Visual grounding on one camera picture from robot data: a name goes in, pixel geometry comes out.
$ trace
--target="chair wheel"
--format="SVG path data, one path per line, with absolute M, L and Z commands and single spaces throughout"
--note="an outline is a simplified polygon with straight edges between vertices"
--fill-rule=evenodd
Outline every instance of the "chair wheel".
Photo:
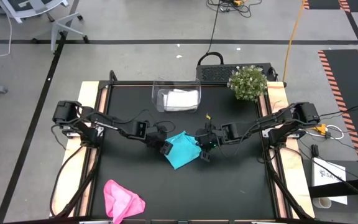
M 39 41 L 38 39 L 36 39 L 36 38 L 33 38 L 33 39 L 31 40 L 31 42 L 32 42 L 33 44 L 39 44 L 39 43 L 40 43 L 40 41 Z
M 84 42 L 85 42 L 86 44 L 88 44 L 88 43 L 90 42 L 90 40 L 88 40 L 88 36 L 87 36 L 87 35 L 84 35 L 84 36 L 82 37 L 82 39 L 84 40 Z

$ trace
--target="floor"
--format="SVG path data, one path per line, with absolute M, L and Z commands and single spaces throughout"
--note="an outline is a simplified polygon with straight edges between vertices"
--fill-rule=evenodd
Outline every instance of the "floor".
M 17 158 L 28 149 L 13 192 L 5 222 L 47 218 L 48 202 L 63 150 L 50 127 L 59 100 L 76 100 L 82 81 L 107 80 L 114 70 L 119 80 L 190 80 L 196 63 L 207 51 L 215 12 L 199 0 L 71 0 L 69 8 L 57 7 L 58 18 L 80 12 L 85 21 L 72 27 L 86 33 L 91 44 L 69 34 L 59 55 L 50 46 L 31 44 L 30 34 L 48 26 L 46 17 L 17 24 L 12 21 L 11 54 L 0 57 L 0 206 Z M 281 75 L 287 43 L 301 1 L 265 0 L 252 6 L 252 17 L 235 12 L 219 14 L 211 51 L 220 52 L 226 63 L 269 62 Z M 352 13 L 358 27 L 358 12 Z M 0 54 L 7 51 L 9 23 L 0 17 Z M 48 40 L 48 35 L 41 39 Z M 319 113 L 337 111 L 334 97 L 317 51 L 358 49 L 358 39 L 343 10 L 304 10 L 290 52 L 287 95 L 290 102 L 313 102 Z M 204 64 L 216 64 L 207 58 Z M 342 118 L 329 121 L 345 129 Z M 336 141 L 316 142 L 327 160 L 356 161 L 353 149 Z M 342 140 L 351 144 L 348 135 Z M 358 223 L 358 213 L 316 211 L 322 220 Z

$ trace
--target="white cable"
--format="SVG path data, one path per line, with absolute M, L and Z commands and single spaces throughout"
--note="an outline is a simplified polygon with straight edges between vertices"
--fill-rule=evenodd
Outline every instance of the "white cable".
M 338 138 L 334 138 L 334 137 L 330 137 L 330 139 L 336 139 L 336 140 L 340 140 L 340 139 L 342 139 L 345 135 L 343 134 L 343 131 L 339 128 L 339 127 L 337 127 L 337 126 L 335 126 L 335 125 L 327 125 L 326 126 L 326 131 L 328 131 L 328 127 L 334 127 L 334 128 L 336 128 L 341 134 L 342 134 L 342 136 L 341 137 L 338 137 Z M 308 132 L 307 130 L 305 130 L 306 131 L 306 133 L 308 133 L 308 134 L 310 134 L 311 136 L 316 136 L 316 137 L 322 137 L 322 138 L 325 138 L 325 136 L 323 136 L 323 135 L 320 135 L 320 134 L 313 134 L 313 133 L 310 133 L 310 132 Z
M 9 28 L 10 28 L 10 32 L 9 32 L 9 43 L 8 43 L 8 47 L 7 47 L 7 53 L 6 54 L 2 54 L 0 55 L 0 57 L 3 56 L 7 56 L 11 53 L 11 42 L 12 42 L 12 23 L 11 23 L 11 18 L 9 18 L 9 15 L 6 14 L 7 20 L 9 21 Z

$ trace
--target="green leaves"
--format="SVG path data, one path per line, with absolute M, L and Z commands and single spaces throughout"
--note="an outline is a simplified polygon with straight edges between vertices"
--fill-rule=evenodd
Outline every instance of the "green leaves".
M 237 66 L 237 71 L 232 71 L 227 87 L 234 90 L 238 100 L 257 101 L 258 96 L 267 94 L 267 79 L 262 69 L 255 65 Z

